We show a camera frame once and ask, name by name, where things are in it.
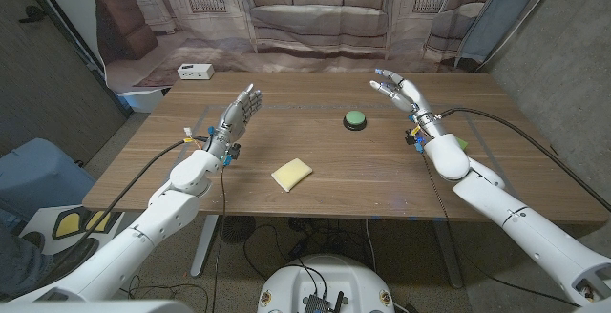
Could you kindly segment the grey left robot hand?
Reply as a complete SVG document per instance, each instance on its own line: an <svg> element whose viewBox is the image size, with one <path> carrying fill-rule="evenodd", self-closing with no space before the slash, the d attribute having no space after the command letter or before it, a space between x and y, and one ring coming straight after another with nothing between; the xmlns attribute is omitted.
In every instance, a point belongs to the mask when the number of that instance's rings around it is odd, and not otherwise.
<svg viewBox="0 0 611 313"><path fill-rule="evenodd" d="M206 141L204 150L220 158L245 133L251 117L262 107L263 94L249 84L221 114L218 126Z"/></svg>

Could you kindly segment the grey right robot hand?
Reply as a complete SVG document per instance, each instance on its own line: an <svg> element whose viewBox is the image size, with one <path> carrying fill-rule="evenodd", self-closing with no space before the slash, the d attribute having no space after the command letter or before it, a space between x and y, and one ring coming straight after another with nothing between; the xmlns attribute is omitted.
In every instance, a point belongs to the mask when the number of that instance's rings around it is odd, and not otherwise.
<svg viewBox="0 0 611 313"><path fill-rule="evenodd" d="M389 82L371 80L370 86L388 97L399 110L410 115L424 134L437 138L447 133L440 119L433 113L429 102L414 83L389 70L376 69L375 72Z"/></svg>

